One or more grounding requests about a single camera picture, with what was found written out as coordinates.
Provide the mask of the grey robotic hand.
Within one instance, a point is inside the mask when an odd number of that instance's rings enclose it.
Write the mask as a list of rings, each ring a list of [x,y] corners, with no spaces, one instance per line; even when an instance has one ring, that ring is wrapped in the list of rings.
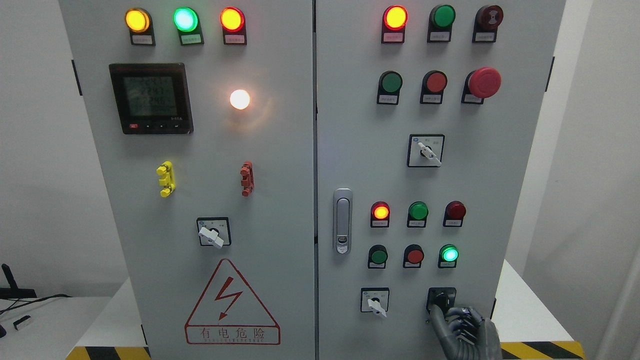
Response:
[[[472,307],[451,307],[444,313],[428,306],[430,325],[448,360],[502,360],[498,330],[491,319]]]

